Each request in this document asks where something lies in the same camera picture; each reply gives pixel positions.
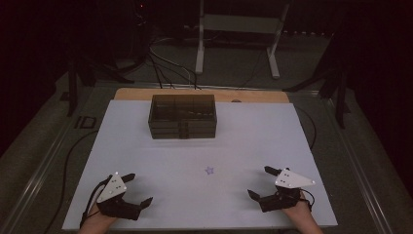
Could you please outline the dark translucent drawer box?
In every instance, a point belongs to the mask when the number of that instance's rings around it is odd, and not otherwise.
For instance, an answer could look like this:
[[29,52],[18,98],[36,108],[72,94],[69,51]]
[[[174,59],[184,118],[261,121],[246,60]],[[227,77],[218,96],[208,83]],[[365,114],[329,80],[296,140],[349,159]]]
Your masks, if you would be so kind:
[[148,125],[153,134],[216,134],[214,95],[153,95]]

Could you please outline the metal floor rail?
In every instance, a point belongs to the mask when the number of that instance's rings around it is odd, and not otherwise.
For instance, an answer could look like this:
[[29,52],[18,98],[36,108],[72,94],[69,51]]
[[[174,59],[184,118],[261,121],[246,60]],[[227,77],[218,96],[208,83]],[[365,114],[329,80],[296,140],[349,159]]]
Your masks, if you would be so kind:
[[70,234],[61,229],[71,188],[64,161],[78,116],[43,109],[0,159],[0,234]]
[[331,122],[333,128],[335,129],[336,134],[340,138],[341,144],[344,147],[345,155],[349,160],[349,166],[352,171],[353,177],[363,201],[372,217],[376,229],[379,234],[394,234],[393,229],[391,228],[382,206],[378,201],[375,191],[373,190],[366,173],[362,167],[361,162],[359,161],[357,154],[351,145],[349,138],[347,137],[345,131],[339,126],[335,118],[335,104],[332,100],[324,100],[323,106],[327,112],[328,119]]

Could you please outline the person's right hand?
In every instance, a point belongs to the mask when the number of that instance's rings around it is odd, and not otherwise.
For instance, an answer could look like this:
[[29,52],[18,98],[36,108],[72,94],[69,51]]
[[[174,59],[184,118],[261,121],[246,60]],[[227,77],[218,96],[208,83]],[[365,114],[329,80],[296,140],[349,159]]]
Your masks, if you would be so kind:
[[313,221],[308,200],[303,193],[300,193],[299,201],[294,207],[282,209],[282,212],[296,226],[303,226]]

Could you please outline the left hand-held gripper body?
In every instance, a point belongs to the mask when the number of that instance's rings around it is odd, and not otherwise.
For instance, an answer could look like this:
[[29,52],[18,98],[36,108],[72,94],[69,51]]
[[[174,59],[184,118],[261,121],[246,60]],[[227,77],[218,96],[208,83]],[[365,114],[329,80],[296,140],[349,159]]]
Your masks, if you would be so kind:
[[123,200],[128,188],[118,173],[111,175],[96,199],[100,211],[107,216],[138,220],[140,206]]

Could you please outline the person's left hand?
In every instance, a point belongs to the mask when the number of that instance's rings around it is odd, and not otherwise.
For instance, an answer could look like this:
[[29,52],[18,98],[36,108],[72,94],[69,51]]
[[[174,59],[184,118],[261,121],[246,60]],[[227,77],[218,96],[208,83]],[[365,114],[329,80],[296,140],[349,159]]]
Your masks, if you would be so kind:
[[103,214],[97,204],[93,204],[82,227],[95,231],[107,231],[117,220],[117,217]]

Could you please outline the white power strip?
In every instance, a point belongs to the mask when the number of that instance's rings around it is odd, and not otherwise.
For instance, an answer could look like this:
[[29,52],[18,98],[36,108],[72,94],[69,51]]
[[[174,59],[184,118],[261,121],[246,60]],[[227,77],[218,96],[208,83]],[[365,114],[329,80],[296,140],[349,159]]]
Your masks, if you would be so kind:
[[306,35],[306,36],[319,36],[319,37],[331,37],[334,32],[314,32],[314,31],[296,31],[296,30],[282,30],[283,34],[286,35]]

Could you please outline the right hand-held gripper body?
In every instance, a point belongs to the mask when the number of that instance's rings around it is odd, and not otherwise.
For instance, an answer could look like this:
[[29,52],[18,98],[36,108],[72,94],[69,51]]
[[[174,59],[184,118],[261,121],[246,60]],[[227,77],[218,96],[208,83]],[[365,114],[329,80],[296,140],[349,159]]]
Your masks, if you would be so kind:
[[[258,202],[263,213],[294,207],[299,201],[300,193],[307,192],[304,187],[315,184],[312,179],[299,175],[290,169],[279,170],[282,172],[275,176],[275,193],[266,197],[260,197]],[[309,208],[311,209],[315,202],[315,197],[311,193],[309,195],[312,198],[312,201],[308,200]]]

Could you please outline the translucent box drawer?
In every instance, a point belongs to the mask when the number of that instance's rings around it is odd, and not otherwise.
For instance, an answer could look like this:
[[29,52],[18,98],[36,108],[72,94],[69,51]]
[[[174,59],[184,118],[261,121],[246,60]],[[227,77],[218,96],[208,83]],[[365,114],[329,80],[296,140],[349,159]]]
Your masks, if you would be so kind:
[[189,138],[215,138],[215,134],[153,134],[153,139],[189,139]]

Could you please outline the wooden table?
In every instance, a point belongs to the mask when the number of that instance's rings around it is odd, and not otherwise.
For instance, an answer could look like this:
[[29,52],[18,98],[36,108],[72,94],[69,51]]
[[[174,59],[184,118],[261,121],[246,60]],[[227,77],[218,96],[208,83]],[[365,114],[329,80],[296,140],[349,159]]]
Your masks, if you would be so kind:
[[214,95],[218,102],[259,102],[259,103],[289,103],[286,93],[278,91],[249,90],[190,90],[190,89],[139,89],[121,88],[116,100],[151,100],[153,95]]

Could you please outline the black tripod stand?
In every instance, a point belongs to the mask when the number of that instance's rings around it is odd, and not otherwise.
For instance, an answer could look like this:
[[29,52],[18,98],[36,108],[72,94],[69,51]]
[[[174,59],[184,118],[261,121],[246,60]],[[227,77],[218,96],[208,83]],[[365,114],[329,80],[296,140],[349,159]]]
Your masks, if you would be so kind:
[[349,62],[351,50],[348,46],[343,34],[334,33],[311,77],[297,85],[283,89],[284,92],[295,93],[323,80],[319,88],[319,97],[333,98],[336,96],[335,120],[342,129],[345,128],[344,113],[348,73],[352,67]]
[[95,83],[95,79],[92,76],[93,69],[108,75],[110,78],[119,83],[132,84],[132,80],[122,77],[115,71],[107,68],[103,64],[93,61],[92,59],[71,58],[68,61],[68,92],[64,96],[69,103],[67,112],[68,117],[74,114],[78,105],[77,81],[81,80],[85,86],[92,87]]

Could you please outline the white metal stand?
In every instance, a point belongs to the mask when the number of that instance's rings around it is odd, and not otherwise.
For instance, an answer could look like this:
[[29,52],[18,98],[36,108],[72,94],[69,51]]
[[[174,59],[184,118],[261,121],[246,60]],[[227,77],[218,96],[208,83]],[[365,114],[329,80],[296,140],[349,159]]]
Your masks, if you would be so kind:
[[282,35],[289,7],[290,2],[287,1],[282,5],[281,14],[276,18],[229,16],[206,13],[205,0],[200,0],[199,37],[195,72],[197,74],[202,74],[204,71],[206,30],[273,34],[274,41],[266,49],[266,54],[272,77],[274,79],[279,79],[281,75],[276,60],[276,49]]

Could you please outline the white board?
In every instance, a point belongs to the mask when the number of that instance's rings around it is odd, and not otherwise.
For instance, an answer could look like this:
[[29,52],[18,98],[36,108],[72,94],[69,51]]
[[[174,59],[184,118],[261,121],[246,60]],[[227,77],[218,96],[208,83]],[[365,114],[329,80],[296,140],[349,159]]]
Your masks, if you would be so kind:
[[[274,193],[275,179],[265,166],[312,179],[314,218],[321,226],[336,225],[292,104],[219,102],[215,138],[201,139],[153,139],[149,110],[147,101],[109,103],[63,229],[78,229],[93,188],[113,173],[135,174],[126,201],[153,198],[137,221],[120,220],[116,230],[286,228],[282,212],[263,213],[248,196],[247,190]],[[214,168],[212,175],[207,167]]]

